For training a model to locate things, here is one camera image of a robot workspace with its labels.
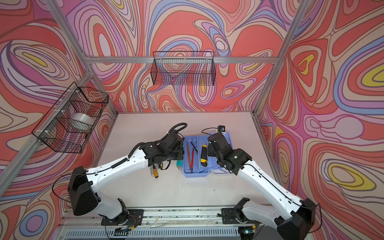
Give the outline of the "red handled pliers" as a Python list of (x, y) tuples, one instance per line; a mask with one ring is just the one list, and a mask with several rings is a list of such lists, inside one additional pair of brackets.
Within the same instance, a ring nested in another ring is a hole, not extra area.
[(187, 144), (187, 156), (188, 156), (189, 169), (185, 170), (185, 173), (192, 173), (193, 172), (193, 164), (192, 164), (191, 153), (190, 153), (190, 148), (189, 148), (188, 144)]

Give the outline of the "yellow black utility knife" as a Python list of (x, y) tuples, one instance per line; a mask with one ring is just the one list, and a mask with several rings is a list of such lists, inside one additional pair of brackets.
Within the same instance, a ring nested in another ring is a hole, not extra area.
[(206, 143), (203, 143), (201, 148), (201, 165), (203, 167), (208, 166), (208, 145)]

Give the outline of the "white blue plastic tool box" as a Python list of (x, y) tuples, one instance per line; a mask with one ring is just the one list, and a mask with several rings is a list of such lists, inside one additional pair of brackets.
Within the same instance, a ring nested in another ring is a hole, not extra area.
[(209, 173), (214, 175), (230, 173), (217, 163), (218, 160), (208, 141), (209, 135), (213, 134), (185, 137), (183, 175), (186, 178), (206, 177)]

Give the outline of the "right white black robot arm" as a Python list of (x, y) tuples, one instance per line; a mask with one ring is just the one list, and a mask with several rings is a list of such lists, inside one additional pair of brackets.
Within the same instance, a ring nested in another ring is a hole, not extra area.
[(233, 149), (221, 127), (215, 133), (208, 133), (207, 129), (201, 132), (208, 135), (208, 156), (216, 158), (225, 171), (251, 184), (271, 204), (266, 207), (242, 198), (232, 209), (219, 214), (224, 224), (228, 221), (252, 222), (254, 227), (262, 224), (276, 229), (284, 240), (303, 240), (316, 232), (313, 227), (316, 214), (322, 212), (320, 204), (309, 198), (303, 200), (278, 184), (248, 153), (240, 148)]

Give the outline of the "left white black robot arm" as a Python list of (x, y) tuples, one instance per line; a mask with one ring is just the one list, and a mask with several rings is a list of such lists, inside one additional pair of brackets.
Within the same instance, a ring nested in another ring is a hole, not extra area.
[(187, 123), (179, 123), (160, 140), (138, 143), (128, 155), (108, 164), (90, 169), (75, 168), (68, 185), (73, 214), (83, 216), (95, 213), (108, 223), (125, 223), (130, 213), (124, 201), (111, 199), (103, 195), (101, 190), (135, 171), (180, 159), (184, 154), (184, 137), (179, 132), (186, 127)]

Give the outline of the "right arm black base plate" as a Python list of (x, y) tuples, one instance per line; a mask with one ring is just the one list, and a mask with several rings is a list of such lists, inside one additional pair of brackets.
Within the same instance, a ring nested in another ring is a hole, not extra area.
[(225, 225), (252, 224), (258, 226), (261, 224), (258, 221), (247, 219), (245, 215), (240, 212), (240, 210), (235, 210), (235, 208), (222, 208), (221, 212), (218, 213), (217, 216), (222, 219), (222, 222)]

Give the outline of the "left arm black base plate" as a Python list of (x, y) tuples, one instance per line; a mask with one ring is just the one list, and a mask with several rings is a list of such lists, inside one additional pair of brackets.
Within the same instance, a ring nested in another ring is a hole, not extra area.
[(103, 218), (102, 226), (128, 226), (137, 227), (142, 224), (144, 210), (143, 209), (131, 209), (121, 213), (113, 220)]

